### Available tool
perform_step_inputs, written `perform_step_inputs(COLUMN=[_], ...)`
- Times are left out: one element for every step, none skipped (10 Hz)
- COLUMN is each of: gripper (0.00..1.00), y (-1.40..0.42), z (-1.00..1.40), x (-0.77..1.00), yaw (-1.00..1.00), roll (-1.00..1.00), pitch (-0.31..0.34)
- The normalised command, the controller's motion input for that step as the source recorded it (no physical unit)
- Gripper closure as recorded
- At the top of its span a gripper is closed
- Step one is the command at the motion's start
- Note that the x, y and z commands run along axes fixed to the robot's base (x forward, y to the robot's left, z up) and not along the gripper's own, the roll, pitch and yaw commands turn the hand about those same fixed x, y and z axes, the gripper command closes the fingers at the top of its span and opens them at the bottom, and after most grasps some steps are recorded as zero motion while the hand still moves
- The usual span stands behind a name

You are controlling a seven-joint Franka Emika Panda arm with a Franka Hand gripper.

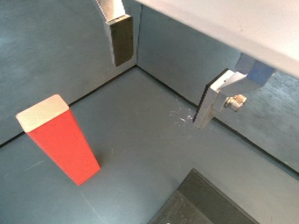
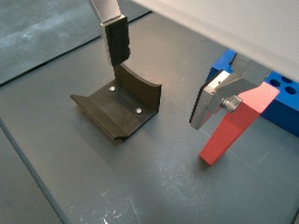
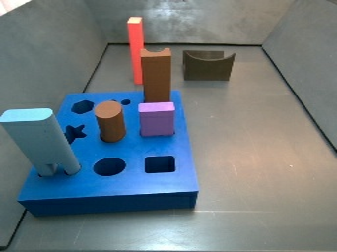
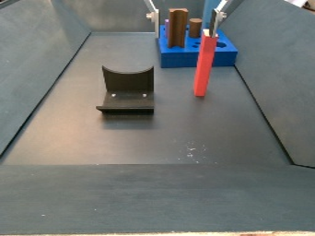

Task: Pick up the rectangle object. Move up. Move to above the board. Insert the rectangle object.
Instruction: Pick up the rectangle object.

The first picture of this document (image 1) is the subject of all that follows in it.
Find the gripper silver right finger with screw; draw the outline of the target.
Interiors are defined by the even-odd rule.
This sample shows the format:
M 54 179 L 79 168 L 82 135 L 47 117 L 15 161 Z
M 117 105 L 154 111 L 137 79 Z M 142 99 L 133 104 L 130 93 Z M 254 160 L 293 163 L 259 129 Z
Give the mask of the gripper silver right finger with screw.
M 242 53 L 235 70 L 226 69 L 205 88 L 194 117 L 197 127 L 203 129 L 215 115 L 226 108 L 238 112 L 247 101 L 243 94 L 262 88 L 275 71 L 270 65 Z

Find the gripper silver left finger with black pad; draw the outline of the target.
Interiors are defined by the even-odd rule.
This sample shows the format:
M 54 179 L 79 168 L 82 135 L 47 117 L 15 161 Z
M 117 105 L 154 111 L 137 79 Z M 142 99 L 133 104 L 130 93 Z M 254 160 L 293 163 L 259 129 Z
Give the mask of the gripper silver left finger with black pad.
M 117 67 L 134 56 L 134 18 L 122 0 L 95 0 L 105 18 L 113 60 Z

